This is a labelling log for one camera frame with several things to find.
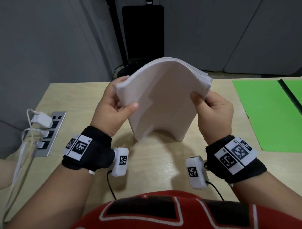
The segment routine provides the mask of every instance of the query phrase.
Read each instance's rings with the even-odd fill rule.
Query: table surface
[[[36,110],[48,115],[53,111],[67,111],[67,114],[49,156],[34,158],[30,162],[24,184],[6,220],[9,220],[24,205],[61,162],[62,152],[70,138],[81,133],[90,124],[96,105],[107,85],[107,82],[50,84]],[[242,137],[258,150],[258,158],[266,165],[268,171],[302,195],[300,164],[302,153],[263,152],[232,79],[214,80],[211,90],[218,92],[234,105],[233,135]],[[195,155],[200,155],[203,159],[207,157],[205,152],[207,144],[198,130],[197,116],[182,142],[175,141],[168,132],[154,131],[138,143],[133,137],[129,122],[126,121],[113,137],[112,146],[129,149],[126,175],[110,176],[110,183],[117,198],[174,189],[194,193],[205,199],[220,199],[213,187],[195,190],[189,183],[185,159]],[[84,213],[113,200],[106,181],[106,172],[106,169],[96,172]],[[208,172],[208,177],[225,200],[238,201],[224,180],[217,178],[211,172]]]

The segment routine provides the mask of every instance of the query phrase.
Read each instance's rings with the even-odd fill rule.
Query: person
[[[114,84],[126,79],[121,77],[108,85],[90,124],[110,139],[139,106],[133,103],[121,107],[113,91]],[[233,139],[233,106],[212,91],[205,100],[195,92],[190,96],[197,110],[199,130],[209,145],[209,161],[209,148],[217,151],[224,139]],[[229,174],[224,178],[234,181],[231,189],[240,203],[203,200],[191,193],[171,190],[119,199],[83,217],[94,176],[85,168],[74,170],[60,164],[6,229],[302,228],[302,197],[270,174],[259,160],[255,161],[256,166],[245,175]],[[224,176],[215,168],[213,171]]]

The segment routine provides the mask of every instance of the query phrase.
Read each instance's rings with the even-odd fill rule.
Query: red shirt
[[[119,199],[89,212],[71,228],[302,228],[302,221],[262,206],[203,200],[182,191]]]

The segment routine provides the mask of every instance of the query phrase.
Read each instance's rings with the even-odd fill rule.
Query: stack of paper
[[[195,91],[205,98],[212,81],[207,73],[180,59],[163,57],[146,64],[114,89],[123,106],[139,103],[129,118],[138,142],[158,129],[182,141],[196,116],[190,93]]]

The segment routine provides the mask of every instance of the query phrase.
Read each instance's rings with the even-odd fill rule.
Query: black patch
[[[252,147],[250,147],[250,145],[249,144],[247,144],[244,140],[242,140],[241,142],[240,142],[245,148],[247,148],[247,150],[248,151],[252,151]]]
[[[87,148],[88,144],[85,142],[77,141],[75,146],[73,147],[72,151],[78,154],[83,154],[85,149]]]
[[[120,157],[120,165],[126,165],[127,164],[127,155]]]
[[[226,153],[225,155],[223,155],[221,158],[219,158],[219,160],[229,169],[231,168],[233,165],[235,165],[237,163],[237,161],[229,154]]]
[[[232,201],[203,200],[219,226],[251,228],[249,205]]]
[[[241,160],[246,155],[248,155],[248,151],[246,151],[241,145],[237,145],[234,148],[231,149],[231,151]]]
[[[175,202],[171,196],[141,196],[119,199],[108,208],[105,216],[114,214],[136,214],[142,217],[177,219]]]
[[[67,146],[65,147],[66,149],[70,149],[70,147],[73,145],[73,143],[75,142],[75,138],[72,138],[69,143],[67,144]]]
[[[198,177],[196,167],[188,167],[189,177]]]

